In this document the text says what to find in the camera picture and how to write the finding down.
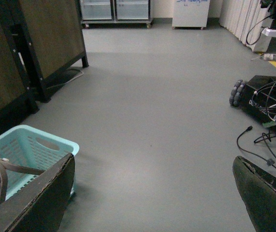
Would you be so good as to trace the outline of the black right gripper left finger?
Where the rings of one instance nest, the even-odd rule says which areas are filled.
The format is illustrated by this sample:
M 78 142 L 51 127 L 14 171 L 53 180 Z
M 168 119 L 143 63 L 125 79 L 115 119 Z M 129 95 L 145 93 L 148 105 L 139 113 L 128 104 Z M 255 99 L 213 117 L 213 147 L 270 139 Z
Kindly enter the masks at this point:
M 61 158 L 0 204 L 0 232 L 56 232 L 73 187 L 73 154 Z

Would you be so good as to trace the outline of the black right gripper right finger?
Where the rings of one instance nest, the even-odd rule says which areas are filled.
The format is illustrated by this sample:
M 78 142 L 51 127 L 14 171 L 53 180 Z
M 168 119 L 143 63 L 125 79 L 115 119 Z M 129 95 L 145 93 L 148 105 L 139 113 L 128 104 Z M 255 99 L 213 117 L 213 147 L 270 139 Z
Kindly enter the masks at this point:
M 276 177 L 242 156 L 232 172 L 255 231 L 276 232 Z

